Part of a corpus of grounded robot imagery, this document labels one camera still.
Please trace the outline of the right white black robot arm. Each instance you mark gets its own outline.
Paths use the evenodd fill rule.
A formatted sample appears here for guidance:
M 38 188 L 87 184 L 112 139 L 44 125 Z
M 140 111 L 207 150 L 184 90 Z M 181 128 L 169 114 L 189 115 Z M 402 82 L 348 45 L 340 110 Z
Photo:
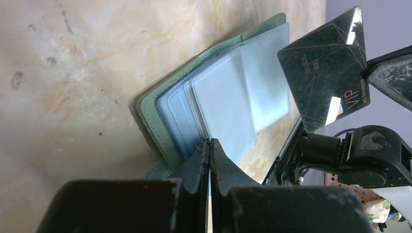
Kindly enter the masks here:
M 412 108 L 412 49 L 405 47 L 368 62 L 367 80 L 377 90 Z M 344 139 L 308 133 L 298 119 L 264 184 L 298 185 L 315 169 L 336 181 L 371 189 L 405 218 L 412 217 L 412 149 L 395 131 L 377 125 L 349 130 Z

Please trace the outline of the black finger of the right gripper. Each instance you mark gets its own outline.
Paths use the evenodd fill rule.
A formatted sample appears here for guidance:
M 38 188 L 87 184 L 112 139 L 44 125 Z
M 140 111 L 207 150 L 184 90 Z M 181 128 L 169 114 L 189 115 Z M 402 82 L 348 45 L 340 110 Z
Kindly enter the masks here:
M 366 80 L 374 88 L 412 110 L 412 47 L 407 46 L 367 62 Z

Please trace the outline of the sage green card holder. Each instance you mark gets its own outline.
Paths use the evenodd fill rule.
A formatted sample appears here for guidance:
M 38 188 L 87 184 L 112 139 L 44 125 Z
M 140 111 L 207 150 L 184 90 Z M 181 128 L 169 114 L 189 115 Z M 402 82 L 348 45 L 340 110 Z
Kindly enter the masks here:
M 277 53 L 289 39 L 279 13 L 200 53 L 142 96 L 137 113 L 163 156 L 148 178 L 171 175 L 205 138 L 218 139 L 237 163 L 286 115 L 289 87 Z

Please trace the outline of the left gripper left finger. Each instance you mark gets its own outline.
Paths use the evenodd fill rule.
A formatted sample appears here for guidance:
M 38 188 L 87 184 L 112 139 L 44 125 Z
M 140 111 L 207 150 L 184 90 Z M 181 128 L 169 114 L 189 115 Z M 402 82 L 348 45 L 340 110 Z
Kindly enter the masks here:
M 163 179 L 76 180 L 55 194 L 39 233 L 205 233 L 209 143 Z

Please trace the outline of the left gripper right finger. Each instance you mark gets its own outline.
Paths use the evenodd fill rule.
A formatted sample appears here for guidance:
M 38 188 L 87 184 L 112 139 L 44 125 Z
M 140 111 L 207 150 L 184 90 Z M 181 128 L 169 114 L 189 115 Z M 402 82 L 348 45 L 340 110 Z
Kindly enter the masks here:
M 262 185 L 210 141 L 215 233 L 371 233 L 357 196 L 325 186 Z

